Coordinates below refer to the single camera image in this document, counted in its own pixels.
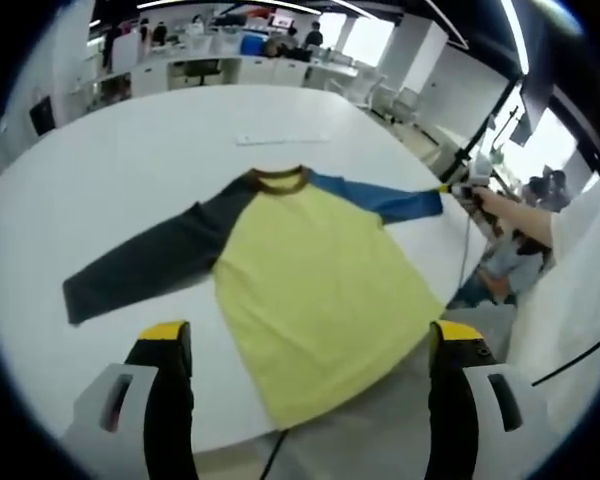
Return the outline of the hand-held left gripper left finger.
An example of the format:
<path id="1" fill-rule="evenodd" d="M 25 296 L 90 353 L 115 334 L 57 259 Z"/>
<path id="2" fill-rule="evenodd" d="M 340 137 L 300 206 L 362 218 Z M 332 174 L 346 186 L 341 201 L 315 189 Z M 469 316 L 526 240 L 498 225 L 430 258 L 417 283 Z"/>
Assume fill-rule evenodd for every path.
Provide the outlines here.
<path id="1" fill-rule="evenodd" d="M 197 479 L 190 325 L 144 330 L 76 399 L 62 444 L 90 479 Z"/>

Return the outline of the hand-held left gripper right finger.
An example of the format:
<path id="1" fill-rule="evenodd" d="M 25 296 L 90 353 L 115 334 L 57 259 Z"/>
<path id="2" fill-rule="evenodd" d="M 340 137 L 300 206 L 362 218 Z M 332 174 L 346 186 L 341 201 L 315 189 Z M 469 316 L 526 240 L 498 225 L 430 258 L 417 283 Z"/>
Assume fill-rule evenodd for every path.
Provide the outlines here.
<path id="1" fill-rule="evenodd" d="M 541 392 L 473 327 L 431 323 L 429 378 L 428 479 L 526 479 L 556 447 Z"/>

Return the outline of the person's right hand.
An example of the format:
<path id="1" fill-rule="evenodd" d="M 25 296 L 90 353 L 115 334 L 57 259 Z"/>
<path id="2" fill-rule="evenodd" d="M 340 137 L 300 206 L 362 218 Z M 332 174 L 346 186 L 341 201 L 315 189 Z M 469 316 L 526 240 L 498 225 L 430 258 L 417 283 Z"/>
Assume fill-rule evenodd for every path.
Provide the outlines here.
<path id="1" fill-rule="evenodd" d="M 507 212 L 508 199 L 485 187 L 472 188 L 473 201 L 476 206 L 489 215 L 503 218 Z"/>

